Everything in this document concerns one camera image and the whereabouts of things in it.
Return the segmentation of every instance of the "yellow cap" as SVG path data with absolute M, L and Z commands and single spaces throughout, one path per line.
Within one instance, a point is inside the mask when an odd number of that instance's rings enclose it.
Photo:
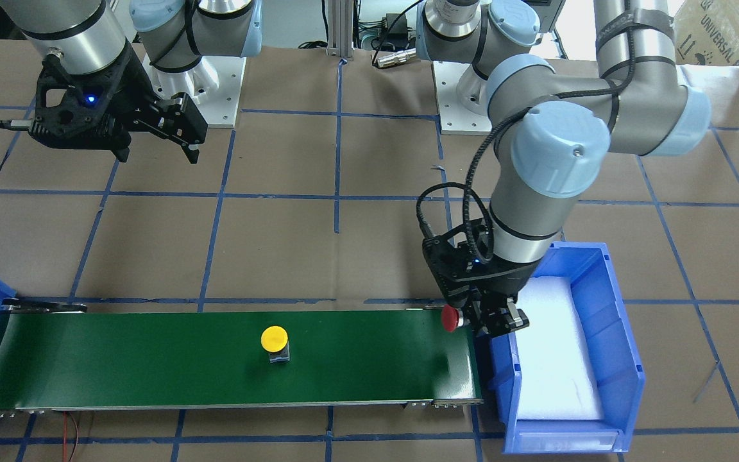
M 287 346 L 287 331 L 279 325 L 270 325 L 261 333 L 261 346 L 269 353 L 278 353 Z

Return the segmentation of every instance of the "foam insert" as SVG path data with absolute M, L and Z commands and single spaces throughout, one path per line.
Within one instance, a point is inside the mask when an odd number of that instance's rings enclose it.
M 523 375 L 517 418 L 600 420 L 595 374 L 568 278 L 531 278 L 517 307 L 530 320 L 515 332 Z

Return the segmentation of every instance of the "conveyor belt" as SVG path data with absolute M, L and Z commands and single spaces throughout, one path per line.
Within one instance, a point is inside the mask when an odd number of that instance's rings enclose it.
M 411 402 L 480 402 L 471 334 L 439 311 L 0 315 L 0 409 Z

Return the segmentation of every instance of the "white mounting plate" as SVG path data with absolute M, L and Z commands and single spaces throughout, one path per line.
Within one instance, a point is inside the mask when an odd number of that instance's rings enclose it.
M 205 56 L 218 73 L 218 90 L 206 94 L 196 102 L 209 128 L 235 128 L 238 117 L 238 100 L 241 82 L 244 81 L 244 65 L 247 58 L 234 56 Z M 144 56 L 144 70 L 152 78 L 153 68 L 149 56 Z
M 437 111 L 441 114 L 441 133 L 448 135 L 486 135 L 492 130 L 489 117 L 475 114 L 461 103 L 455 88 L 469 64 L 433 61 Z

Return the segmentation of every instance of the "floor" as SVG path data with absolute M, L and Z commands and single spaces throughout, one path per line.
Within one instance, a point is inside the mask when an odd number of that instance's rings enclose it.
M 378 71 L 355 56 L 265 49 L 248 65 L 240 126 L 211 131 L 197 166 L 152 135 L 135 135 L 118 164 L 0 131 L 0 276 L 93 312 L 437 302 L 414 197 L 462 178 L 480 137 L 437 132 L 425 62 Z M 26 42 L 0 42 L 0 118 L 30 113 L 38 61 Z M 648 375 L 628 454 L 502 456 L 487 395 L 457 409 L 83 413 L 76 460 L 739 461 L 739 69 L 684 71 L 713 103 L 701 145 L 681 158 L 608 155 L 564 228 L 608 244 Z M 483 166 L 486 195 L 498 167 Z M 427 205 L 434 227 L 457 223 L 456 196 Z M 59 457 L 61 442 L 58 415 L 0 418 L 0 460 Z

